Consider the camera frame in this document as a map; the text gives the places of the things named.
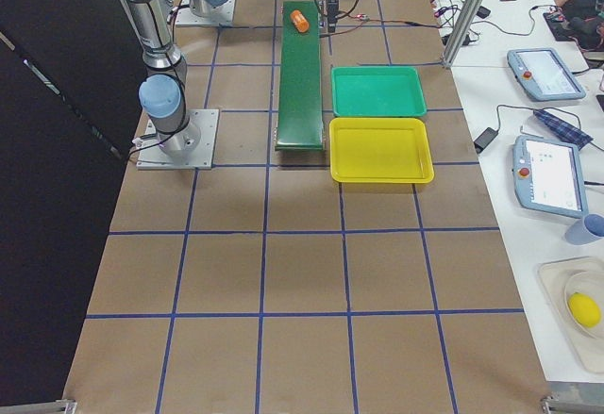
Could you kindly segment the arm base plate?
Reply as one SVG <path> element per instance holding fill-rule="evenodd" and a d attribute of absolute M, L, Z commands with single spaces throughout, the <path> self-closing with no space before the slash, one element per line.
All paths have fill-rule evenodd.
<path fill-rule="evenodd" d="M 138 170 L 209 170 L 212 167 L 216 133 L 219 121 L 218 109 L 188 109 L 189 122 L 168 141 L 167 136 L 157 134 L 155 124 L 147 120 L 144 139 L 136 144 Z"/>
<path fill-rule="evenodd" d="M 227 0 L 218 7 L 213 7 L 205 0 L 198 0 L 193 8 L 189 4 L 190 0 L 182 0 L 176 14 L 176 26 L 233 27 L 236 0 Z"/>

